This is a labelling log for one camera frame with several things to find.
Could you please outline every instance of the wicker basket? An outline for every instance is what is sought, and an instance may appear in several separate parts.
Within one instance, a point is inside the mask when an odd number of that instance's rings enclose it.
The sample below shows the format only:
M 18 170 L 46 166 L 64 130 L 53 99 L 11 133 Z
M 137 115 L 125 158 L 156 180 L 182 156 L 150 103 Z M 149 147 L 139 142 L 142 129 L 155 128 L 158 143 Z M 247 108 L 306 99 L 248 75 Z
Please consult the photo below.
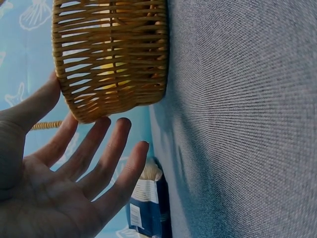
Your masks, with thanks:
M 54 0 L 56 74 L 79 122 L 163 97 L 166 19 L 165 0 Z

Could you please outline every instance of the blue and white packaging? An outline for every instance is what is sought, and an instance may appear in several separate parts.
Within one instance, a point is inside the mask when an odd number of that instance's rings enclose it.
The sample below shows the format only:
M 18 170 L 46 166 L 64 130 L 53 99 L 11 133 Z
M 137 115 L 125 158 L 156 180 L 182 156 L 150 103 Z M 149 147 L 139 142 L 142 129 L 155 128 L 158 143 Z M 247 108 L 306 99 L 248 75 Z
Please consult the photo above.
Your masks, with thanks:
M 167 182 L 152 158 L 136 184 L 126 213 L 129 228 L 144 237 L 172 237 Z

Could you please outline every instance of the rope handle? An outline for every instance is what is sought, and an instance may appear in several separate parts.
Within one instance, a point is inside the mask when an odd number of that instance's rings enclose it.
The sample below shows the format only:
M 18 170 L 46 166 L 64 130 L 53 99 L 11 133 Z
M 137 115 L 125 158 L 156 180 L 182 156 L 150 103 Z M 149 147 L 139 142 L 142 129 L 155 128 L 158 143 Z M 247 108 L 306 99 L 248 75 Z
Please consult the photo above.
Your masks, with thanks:
M 51 129 L 51 128 L 59 128 L 62 120 L 52 121 L 52 122 L 39 122 L 36 123 L 31 130 L 43 130 L 43 129 Z

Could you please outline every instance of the hand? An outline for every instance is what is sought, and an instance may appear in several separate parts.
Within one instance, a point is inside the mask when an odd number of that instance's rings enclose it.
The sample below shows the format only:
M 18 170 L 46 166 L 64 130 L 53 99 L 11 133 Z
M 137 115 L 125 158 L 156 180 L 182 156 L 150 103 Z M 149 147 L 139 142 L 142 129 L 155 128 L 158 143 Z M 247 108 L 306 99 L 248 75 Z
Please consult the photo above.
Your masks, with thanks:
M 34 95 L 0 111 L 0 234 L 2 238 L 92 238 L 128 202 L 145 165 L 148 143 L 139 142 L 115 184 L 110 182 L 131 127 L 119 119 L 97 166 L 82 179 L 110 126 L 95 123 L 71 158 L 56 172 L 50 167 L 64 154 L 77 128 L 68 115 L 52 140 L 23 157 L 25 135 L 57 103 L 59 83 L 52 74 Z

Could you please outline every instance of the gray fabric surface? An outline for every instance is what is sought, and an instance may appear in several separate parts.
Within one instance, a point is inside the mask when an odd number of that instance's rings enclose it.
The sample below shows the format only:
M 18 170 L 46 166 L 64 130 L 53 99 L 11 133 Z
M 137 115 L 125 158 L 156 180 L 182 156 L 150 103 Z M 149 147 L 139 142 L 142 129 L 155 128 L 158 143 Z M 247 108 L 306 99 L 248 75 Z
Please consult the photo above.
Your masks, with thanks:
M 151 107 L 174 238 L 317 237 L 316 0 L 170 0 Z

